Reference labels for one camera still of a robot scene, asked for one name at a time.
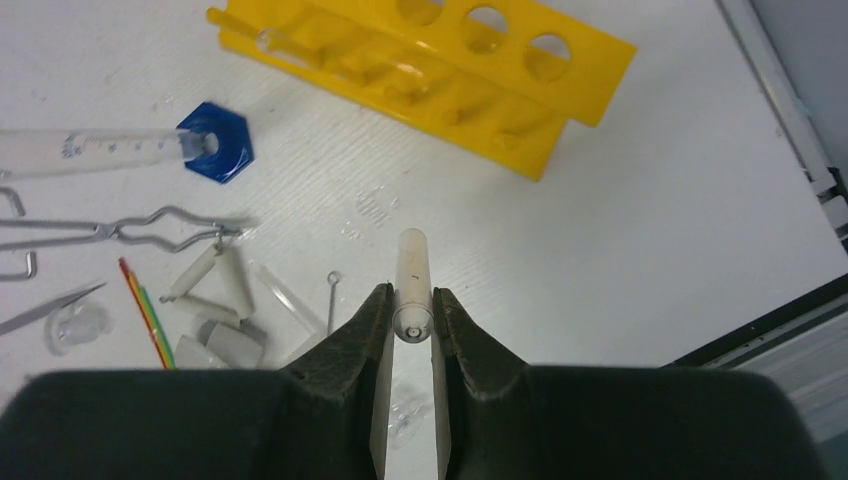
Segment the large clear test tube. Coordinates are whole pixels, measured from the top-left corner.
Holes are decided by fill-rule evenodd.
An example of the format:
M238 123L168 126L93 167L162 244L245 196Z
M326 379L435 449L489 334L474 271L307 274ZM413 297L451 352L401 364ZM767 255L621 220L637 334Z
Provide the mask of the large clear test tube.
M407 104L427 90L419 82L419 69L394 58L387 44L377 44L368 35L309 46L280 29L267 28L259 31L256 45L262 54L303 73L308 81L323 88L339 88L353 95L374 89Z

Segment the small frosted test tube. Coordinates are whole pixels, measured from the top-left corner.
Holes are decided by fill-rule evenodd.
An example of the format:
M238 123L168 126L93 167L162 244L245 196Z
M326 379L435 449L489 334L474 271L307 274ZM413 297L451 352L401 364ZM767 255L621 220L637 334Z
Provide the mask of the small frosted test tube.
M394 287L395 334L410 344L423 342L431 334L434 314L427 238L419 229L399 236Z

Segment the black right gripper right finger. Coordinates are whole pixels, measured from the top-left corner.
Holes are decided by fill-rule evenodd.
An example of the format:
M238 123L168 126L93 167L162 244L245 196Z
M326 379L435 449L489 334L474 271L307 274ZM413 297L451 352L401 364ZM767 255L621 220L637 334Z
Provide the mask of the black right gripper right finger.
M825 479L770 379L704 368L532 365L433 293L443 479Z

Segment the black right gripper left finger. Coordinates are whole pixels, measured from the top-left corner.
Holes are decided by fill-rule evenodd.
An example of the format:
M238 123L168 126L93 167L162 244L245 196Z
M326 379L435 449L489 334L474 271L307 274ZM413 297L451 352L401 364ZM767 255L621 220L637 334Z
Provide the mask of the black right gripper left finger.
M5 479L381 479L393 287L279 370L59 371L1 417Z

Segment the yellow test tube rack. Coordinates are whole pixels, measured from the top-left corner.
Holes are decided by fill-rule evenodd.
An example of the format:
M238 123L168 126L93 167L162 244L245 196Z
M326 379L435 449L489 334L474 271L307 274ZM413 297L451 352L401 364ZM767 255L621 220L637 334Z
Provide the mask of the yellow test tube rack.
M598 125L636 47L535 1L231 1L207 21L222 48L391 116L533 181L569 121ZM256 45L280 29L309 46L374 38L420 70L413 102L308 81Z

